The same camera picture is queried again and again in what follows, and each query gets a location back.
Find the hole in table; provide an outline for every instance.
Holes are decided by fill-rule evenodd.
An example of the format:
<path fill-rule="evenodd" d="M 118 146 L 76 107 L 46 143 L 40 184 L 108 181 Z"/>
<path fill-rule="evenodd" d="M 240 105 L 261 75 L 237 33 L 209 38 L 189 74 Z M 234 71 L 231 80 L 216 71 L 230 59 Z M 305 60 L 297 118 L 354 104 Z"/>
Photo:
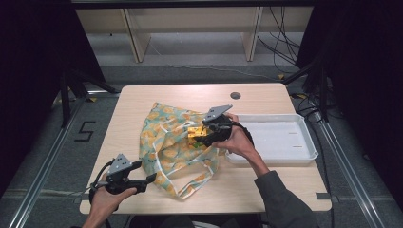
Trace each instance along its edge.
<path fill-rule="evenodd" d="M 231 97 L 232 99 L 234 99 L 234 100 L 237 100 L 237 99 L 240 98 L 240 93 L 238 93 L 238 92 L 232 92 L 231 95 L 230 95 L 230 97 Z"/>

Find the aluminum rail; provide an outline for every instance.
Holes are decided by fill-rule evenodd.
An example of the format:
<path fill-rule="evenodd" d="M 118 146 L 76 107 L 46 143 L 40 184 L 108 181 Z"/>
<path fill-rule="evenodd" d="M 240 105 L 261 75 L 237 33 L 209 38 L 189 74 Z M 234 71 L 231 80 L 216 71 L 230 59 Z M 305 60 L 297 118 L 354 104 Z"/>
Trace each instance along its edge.
<path fill-rule="evenodd" d="M 44 186 L 48 175 L 50 173 L 51 168 L 53 167 L 53 164 L 55 163 L 59 152 L 65 142 L 67 133 L 69 132 L 72 123 L 74 122 L 75 117 L 77 116 L 78 111 L 80 108 L 83 106 L 83 103 L 85 101 L 85 98 L 80 98 L 77 99 L 76 105 L 73 107 L 71 110 L 71 118 L 63 127 L 55 142 L 53 143 L 53 146 L 50 148 L 47 157 L 45 158 L 44 163 L 41 166 L 41 169 L 39 170 L 38 174 L 36 175 L 33 183 L 31 184 L 27 194 L 24 196 L 24 199 L 15 212 L 12 221 L 9 225 L 10 228 L 18 228 L 18 227 L 24 227 L 25 223 L 27 222 L 27 219 L 29 217 L 30 212 L 32 211 L 32 208 L 38 199 L 41 189 Z"/>
<path fill-rule="evenodd" d="M 369 225 L 373 228 L 385 227 L 385 224 L 379 216 L 373 201 L 359 180 L 340 143 L 338 143 L 336 135 L 329 123 L 322 122 L 320 126 Z"/>

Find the black curtain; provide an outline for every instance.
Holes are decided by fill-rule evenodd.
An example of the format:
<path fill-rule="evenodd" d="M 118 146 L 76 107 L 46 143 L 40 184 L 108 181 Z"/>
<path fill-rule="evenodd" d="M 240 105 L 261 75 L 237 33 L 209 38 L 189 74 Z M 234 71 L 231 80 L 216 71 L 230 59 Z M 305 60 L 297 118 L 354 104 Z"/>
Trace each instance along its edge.
<path fill-rule="evenodd" d="M 104 76 L 74 9 L 6 0 L 0 31 L 2 196 L 38 137 L 63 72 L 73 67 L 100 81 Z"/>
<path fill-rule="evenodd" d="M 403 5 L 399 1 L 356 1 L 355 16 L 336 38 L 342 44 L 324 66 L 337 102 L 365 153 L 403 209 Z M 314 59 L 332 9 L 314 9 L 297 65 Z"/>

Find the floor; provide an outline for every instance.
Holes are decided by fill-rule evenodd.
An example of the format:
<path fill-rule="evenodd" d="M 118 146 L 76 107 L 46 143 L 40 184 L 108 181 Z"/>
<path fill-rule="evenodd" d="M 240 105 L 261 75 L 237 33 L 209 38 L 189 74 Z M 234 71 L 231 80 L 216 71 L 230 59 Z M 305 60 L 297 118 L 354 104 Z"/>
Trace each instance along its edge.
<path fill-rule="evenodd" d="M 288 34 L 288 38 L 297 44 L 302 36 L 303 33 Z M 294 53 L 290 53 L 289 48 L 278 42 L 272 34 L 262 33 L 259 37 L 268 46 L 275 47 L 278 44 L 277 50 L 295 58 Z M 187 80 L 193 82 L 191 80 L 194 78 L 188 79 L 185 76 L 196 77 L 194 75 L 204 72 L 217 77 L 223 75 L 223 81 L 240 77 L 239 82 L 275 82 L 279 76 L 288 76 L 297 71 L 297 68 L 289 63 L 290 59 L 286 61 L 274 55 L 262 42 L 257 42 L 254 61 L 247 62 L 238 33 L 153 34 L 141 64 L 134 63 L 125 34 L 89 34 L 88 39 L 106 81 L 114 86 L 169 84 L 170 79 L 164 77 L 165 74 L 177 74 L 178 78 L 172 76 L 176 80 L 173 82 L 176 83 Z M 160 81 L 153 82 L 150 78 L 153 74 Z M 289 93 L 302 92 L 303 80 L 302 77 L 288 85 Z M 99 90 L 91 85 L 88 85 L 88 89 Z M 65 132 L 66 137 L 62 140 L 59 137 L 62 121 L 60 99 L 55 99 L 48 122 L 43 127 L 43 134 L 38 138 L 32 152 L 27 155 L 7 193 L 1 198 L 0 227 L 17 224 L 13 219 L 22 211 L 25 217 L 21 218 L 20 224 L 25 227 L 80 226 L 84 222 L 86 216 L 78 211 L 80 191 L 86 187 L 88 172 L 92 170 L 96 151 L 102 144 L 118 97 L 105 95 L 96 99 L 97 102 L 74 101 L 74 98 L 71 98 L 71 105 L 78 110 L 71 129 Z M 293 99 L 296 109 L 310 105 L 308 102 L 301 104 L 302 101 Z M 376 174 L 371 162 L 363 158 L 365 152 L 362 151 L 348 123 L 342 119 L 342 113 L 337 108 L 332 109 L 329 118 L 329 123 L 313 124 L 310 128 L 316 148 L 323 154 L 317 158 L 317 166 L 324 181 L 329 182 L 333 196 L 334 210 L 317 213 L 319 226 L 401 227 L 402 212 Z M 93 134 L 90 142 L 75 142 L 83 137 L 76 132 L 80 131 L 84 122 L 95 122 L 92 126 L 94 129 L 91 129 L 96 134 Z M 21 208 L 25 194 L 29 193 L 38 173 L 42 172 L 41 165 L 47 160 L 49 151 L 57 150 L 54 148 L 54 142 L 58 140 L 62 142 L 63 148 L 56 154 L 48 171 L 44 172 L 45 183 L 38 189 L 38 199 L 30 208 Z M 111 223 L 113 227 L 126 227 L 128 219 L 128 216 L 112 216 Z"/>

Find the person's right hand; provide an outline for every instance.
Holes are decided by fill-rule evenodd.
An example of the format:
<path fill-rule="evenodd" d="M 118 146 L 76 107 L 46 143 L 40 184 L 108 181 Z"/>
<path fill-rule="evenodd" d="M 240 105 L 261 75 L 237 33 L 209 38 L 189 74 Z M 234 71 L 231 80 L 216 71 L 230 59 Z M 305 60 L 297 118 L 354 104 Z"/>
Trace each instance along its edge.
<path fill-rule="evenodd" d="M 233 122 L 238 122 L 238 116 L 230 113 L 225 114 Z M 223 142 L 213 142 L 212 144 L 217 148 L 227 149 L 230 153 L 235 153 L 237 155 L 243 156 L 245 159 L 249 160 L 252 155 L 257 154 L 254 145 L 249 141 L 243 132 L 242 128 L 238 126 L 232 126 L 231 136 L 227 141 Z"/>
<path fill-rule="evenodd" d="M 227 113 L 226 116 L 233 122 L 239 121 L 236 115 Z M 242 128 L 238 126 L 232 126 L 231 136 L 227 141 L 213 142 L 212 145 L 217 148 L 227 149 L 230 153 L 243 156 L 248 160 L 258 177 L 270 172 L 259 152 L 255 149 L 255 146 L 249 141 Z"/>

